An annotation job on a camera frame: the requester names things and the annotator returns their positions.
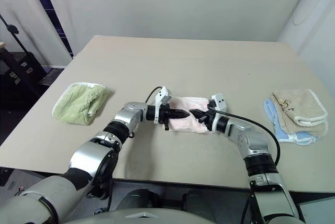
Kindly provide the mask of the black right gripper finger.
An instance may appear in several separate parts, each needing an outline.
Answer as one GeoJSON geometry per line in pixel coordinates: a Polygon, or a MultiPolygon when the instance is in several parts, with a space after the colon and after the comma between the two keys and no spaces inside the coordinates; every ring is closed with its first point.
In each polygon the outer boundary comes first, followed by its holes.
{"type": "Polygon", "coordinates": [[[207,121],[207,115],[205,113],[193,113],[193,115],[200,124],[207,121]]]}
{"type": "Polygon", "coordinates": [[[190,109],[190,113],[192,113],[195,117],[206,117],[208,114],[205,111],[202,111],[200,109],[190,109]]]}

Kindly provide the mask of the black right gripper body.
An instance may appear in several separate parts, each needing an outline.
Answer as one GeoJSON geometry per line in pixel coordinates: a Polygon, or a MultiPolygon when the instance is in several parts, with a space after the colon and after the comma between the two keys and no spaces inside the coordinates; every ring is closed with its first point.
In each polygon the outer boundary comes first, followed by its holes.
{"type": "Polygon", "coordinates": [[[205,119],[204,123],[205,123],[207,129],[209,131],[212,131],[213,130],[213,122],[214,122],[214,119],[216,117],[216,112],[209,105],[207,106],[207,108],[208,108],[208,110],[205,112],[206,119],[205,119]]]}

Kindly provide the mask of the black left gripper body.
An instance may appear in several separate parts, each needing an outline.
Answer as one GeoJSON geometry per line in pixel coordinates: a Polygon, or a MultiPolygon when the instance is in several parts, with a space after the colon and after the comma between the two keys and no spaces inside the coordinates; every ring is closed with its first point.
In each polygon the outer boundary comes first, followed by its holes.
{"type": "Polygon", "coordinates": [[[159,108],[158,123],[164,126],[165,131],[169,131],[169,118],[170,118],[170,106],[169,104],[161,105],[159,108]]]}

